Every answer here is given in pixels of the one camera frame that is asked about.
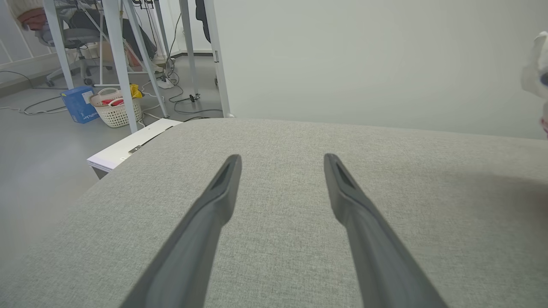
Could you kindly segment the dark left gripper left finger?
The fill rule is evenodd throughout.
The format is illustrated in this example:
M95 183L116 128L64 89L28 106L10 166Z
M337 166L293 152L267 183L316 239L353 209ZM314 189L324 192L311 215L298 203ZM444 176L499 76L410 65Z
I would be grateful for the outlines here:
M122 308L201 308L222 228L230 221L241 156L225 160L127 295Z

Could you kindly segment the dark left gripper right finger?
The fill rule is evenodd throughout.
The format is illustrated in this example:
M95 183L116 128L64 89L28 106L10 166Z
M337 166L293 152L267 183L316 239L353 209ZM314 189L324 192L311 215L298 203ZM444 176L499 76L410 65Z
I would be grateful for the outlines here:
M345 227L366 308L446 308L427 275L335 154L324 172L335 218Z

